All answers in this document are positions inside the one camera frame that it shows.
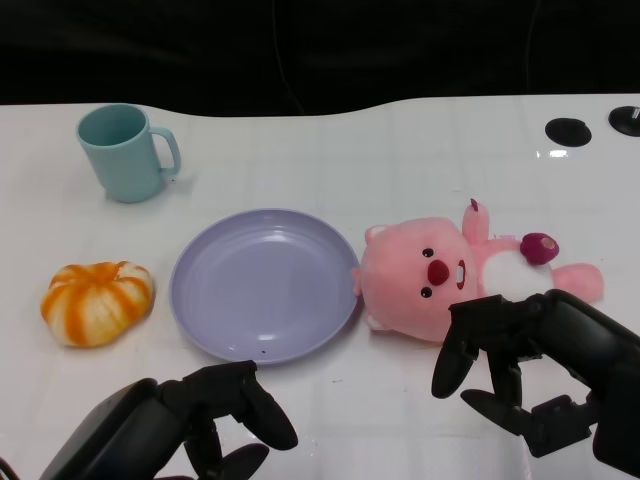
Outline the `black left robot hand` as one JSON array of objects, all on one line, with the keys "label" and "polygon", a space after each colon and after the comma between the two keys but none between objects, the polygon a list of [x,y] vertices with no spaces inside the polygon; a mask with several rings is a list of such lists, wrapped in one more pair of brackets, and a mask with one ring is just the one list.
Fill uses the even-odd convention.
[{"label": "black left robot hand", "polygon": [[[45,479],[153,479],[183,447],[200,479],[249,479],[270,450],[298,436],[256,378],[253,361],[204,367],[181,380],[145,378],[98,404],[43,473]],[[257,442],[223,454],[215,425],[231,416]]]}]

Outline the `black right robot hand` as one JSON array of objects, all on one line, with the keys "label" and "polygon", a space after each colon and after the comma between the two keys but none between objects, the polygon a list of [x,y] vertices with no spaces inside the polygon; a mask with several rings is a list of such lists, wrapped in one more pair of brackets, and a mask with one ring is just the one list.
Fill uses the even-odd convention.
[{"label": "black right robot hand", "polygon": [[[480,352],[493,389],[461,398],[476,412],[524,438],[541,458],[592,439],[597,460],[639,474],[639,337],[576,296],[559,290],[512,302],[500,295],[454,304],[435,365],[431,393],[458,391]],[[588,387],[582,404],[562,395],[522,406],[519,365],[544,356]]]}]

